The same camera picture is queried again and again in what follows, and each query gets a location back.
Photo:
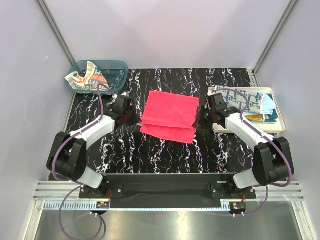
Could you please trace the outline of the white blue patterned towel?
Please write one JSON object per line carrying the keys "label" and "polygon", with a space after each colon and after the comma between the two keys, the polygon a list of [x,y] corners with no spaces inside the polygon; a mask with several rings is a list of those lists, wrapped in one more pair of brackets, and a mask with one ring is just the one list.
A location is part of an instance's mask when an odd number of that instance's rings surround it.
{"label": "white blue patterned towel", "polygon": [[224,101],[228,107],[235,107],[238,110],[244,109],[247,104],[246,112],[253,114],[261,114],[263,110],[264,94],[247,89],[239,89],[226,86],[215,86],[214,90],[218,90],[218,94],[222,94]]}

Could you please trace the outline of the red towel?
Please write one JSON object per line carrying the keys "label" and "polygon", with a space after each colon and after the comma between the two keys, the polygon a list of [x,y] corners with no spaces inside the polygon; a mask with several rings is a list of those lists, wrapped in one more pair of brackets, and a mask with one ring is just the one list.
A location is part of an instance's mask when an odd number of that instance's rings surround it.
{"label": "red towel", "polygon": [[140,132],[162,140],[192,144],[199,102],[198,97],[150,91]]}

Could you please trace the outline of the light blue towel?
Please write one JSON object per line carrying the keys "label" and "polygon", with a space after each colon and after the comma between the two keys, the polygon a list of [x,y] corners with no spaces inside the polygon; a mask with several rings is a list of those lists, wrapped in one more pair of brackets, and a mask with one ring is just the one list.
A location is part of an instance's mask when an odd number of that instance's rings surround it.
{"label": "light blue towel", "polygon": [[259,113],[245,112],[245,116],[249,115],[273,115],[277,106],[271,94],[265,93],[262,100],[262,110]]}

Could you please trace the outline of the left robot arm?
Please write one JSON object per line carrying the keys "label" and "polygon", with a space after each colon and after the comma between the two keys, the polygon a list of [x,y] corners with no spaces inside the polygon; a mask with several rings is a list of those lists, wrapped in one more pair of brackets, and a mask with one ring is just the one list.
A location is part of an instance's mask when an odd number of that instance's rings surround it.
{"label": "left robot arm", "polygon": [[46,167],[58,181],[73,181],[83,186],[83,192],[103,198],[111,193],[107,177],[87,166],[87,151],[102,137],[123,125],[139,122],[135,101],[127,95],[118,95],[109,108],[84,127],[70,132],[59,132],[54,138]]}

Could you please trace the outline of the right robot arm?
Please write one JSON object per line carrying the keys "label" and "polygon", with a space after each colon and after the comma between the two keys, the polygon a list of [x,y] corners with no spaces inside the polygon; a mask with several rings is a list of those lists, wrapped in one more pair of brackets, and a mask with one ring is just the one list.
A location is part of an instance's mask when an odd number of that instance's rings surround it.
{"label": "right robot arm", "polygon": [[251,169],[232,177],[227,185],[228,195],[236,199],[250,187],[289,186],[295,170],[288,140],[257,128],[238,108],[227,106],[221,93],[209,94],[206,99],[208,107],[201,107],[193,126],[209,129],[214,124],[220,125],[237,135],[253,151]]}

